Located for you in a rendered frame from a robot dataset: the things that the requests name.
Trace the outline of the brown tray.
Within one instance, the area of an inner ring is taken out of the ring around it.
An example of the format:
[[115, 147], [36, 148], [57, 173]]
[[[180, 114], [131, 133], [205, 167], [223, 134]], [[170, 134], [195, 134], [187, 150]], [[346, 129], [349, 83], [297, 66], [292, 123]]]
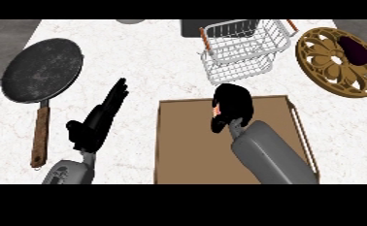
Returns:
[[[254, 96], [252, 118], [263, 121], [316, 170], [298, 112], [285, 95]], [[208, 99], [159, 102], [155, 150], [155, 184], [255, 184], [257, 179], [238, 161], [227, 130], [209, 131]]]

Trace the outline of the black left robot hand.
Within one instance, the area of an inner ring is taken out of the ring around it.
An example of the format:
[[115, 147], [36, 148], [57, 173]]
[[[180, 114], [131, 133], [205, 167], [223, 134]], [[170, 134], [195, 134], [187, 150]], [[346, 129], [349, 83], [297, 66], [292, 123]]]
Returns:
[[94, 153], [101, 147], [127, 94], [125, 78], [121, 78], [113, 84], [103, 103], [93, 108], [84, 121], [70, 120], [66, 123], [67, 140], [73, 143], [75, 150]]

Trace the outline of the dark purple eggplant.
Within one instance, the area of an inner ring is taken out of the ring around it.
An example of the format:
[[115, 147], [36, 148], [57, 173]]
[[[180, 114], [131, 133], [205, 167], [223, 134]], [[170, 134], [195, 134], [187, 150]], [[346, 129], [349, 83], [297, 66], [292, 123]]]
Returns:
[[349, 37], [340, 36], [338, 45], [347, 62], [354, 66], [367, 64], [367, 48], [362, 47]]

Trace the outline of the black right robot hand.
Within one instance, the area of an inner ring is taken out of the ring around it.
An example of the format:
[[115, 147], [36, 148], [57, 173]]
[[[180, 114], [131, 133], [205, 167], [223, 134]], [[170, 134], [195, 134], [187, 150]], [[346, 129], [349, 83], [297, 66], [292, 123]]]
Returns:
[[223, 83], [214, 89], [211, 107], [218, 108], [218, 114], [209, 120], [209, 130], [218, 133], [233, 119], [241, 119], [241, 126], [252, 119], [252, 97], [245, 88], [232, 83]]

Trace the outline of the dark grey flat appliance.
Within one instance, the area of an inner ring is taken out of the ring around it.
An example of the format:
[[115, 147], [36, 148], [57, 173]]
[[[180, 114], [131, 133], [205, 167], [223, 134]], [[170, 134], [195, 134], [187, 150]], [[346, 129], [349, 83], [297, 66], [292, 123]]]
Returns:
[[257, 19], [233, 21], [232, 19], [181, 19], [180, 35], [186, 38], [199, 38], [199, 28], [205, 28], [205, 34], [209, 38], [242, 38], [249, 37], [258, 24]]

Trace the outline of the golden ornate round trivet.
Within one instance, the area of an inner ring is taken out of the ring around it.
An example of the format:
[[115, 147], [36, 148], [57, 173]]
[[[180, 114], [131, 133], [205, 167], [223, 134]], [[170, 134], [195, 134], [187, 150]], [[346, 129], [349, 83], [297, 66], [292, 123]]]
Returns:
[[363, 65], [353, 65], [347, 61], [338, 44], [340, 37], [367, 49], [367, 42], [346, 31], [329, 27], [312, 28], [297, 40], [297, 64], [326, 91], [347, 98], [362, 98], [367, 97], [367, 56]]

